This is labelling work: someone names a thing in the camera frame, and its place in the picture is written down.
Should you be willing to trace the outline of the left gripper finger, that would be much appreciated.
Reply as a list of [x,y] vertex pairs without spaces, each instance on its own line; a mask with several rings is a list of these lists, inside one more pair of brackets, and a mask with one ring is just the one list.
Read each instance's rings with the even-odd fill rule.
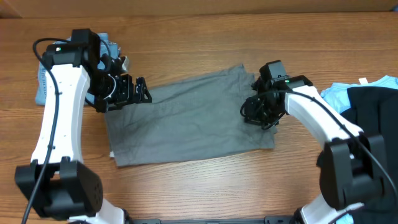
[[132,102],[134,104],[152,103],[152,96],[148,90],[136,91],[133,95]]
[[147,85],[144,77],[136,78],[136,85],[134,87],[135,93],[145,93],[147,91]]

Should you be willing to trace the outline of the grey shorts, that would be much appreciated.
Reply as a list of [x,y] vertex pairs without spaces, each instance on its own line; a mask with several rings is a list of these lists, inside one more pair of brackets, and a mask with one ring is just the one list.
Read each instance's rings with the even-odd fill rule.
[[105,114],[116,165],[136,166],[230,156],[275,146],[275,127],[244,122],[240,107],[254,93],[244,65],[150,90],[151,103]]

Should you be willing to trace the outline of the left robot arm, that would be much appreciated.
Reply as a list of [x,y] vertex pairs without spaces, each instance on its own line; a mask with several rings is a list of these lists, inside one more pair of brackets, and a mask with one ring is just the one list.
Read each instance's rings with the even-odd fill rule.
[[14,180],[31,210],[42,218],[69,223],[131,223],[128,212],[104,198],[100,177],[83,162],[83,108],[99,113],[151,103],[144,78],[129,75],[126,57],[102,54],[104,41],[89,29],[68,40],[48,38],[37,59],[45,69],[45,108],[30,163],[16,168]]

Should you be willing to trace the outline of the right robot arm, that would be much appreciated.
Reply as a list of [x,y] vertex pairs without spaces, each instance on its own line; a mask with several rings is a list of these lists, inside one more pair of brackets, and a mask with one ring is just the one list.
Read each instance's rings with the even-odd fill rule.
[[291,216],[266,216],[264,223],[336,223],[341,217],[397,187],[387,173],[383,137],[366,134],[337,113],[305,76],[290,77],[280,60],[266,63],[252,84],[256,92],[245,100],[240,113],[245,123],[267,130],[283,115],[297,118],[319,142],[322,151],[320,195]]

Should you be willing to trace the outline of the black garment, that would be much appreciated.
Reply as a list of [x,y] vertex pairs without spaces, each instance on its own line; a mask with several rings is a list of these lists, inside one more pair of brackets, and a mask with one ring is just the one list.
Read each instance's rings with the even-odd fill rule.
[[[381,134],[386,145],[387,171],[397,183],[397,90],[382,87],[348,89],[351,108],[342,112],[348,121],[366,134]],[[392,194],[381,198],[363,211],[352,214],[355,223],[397,223],[397,207]]]

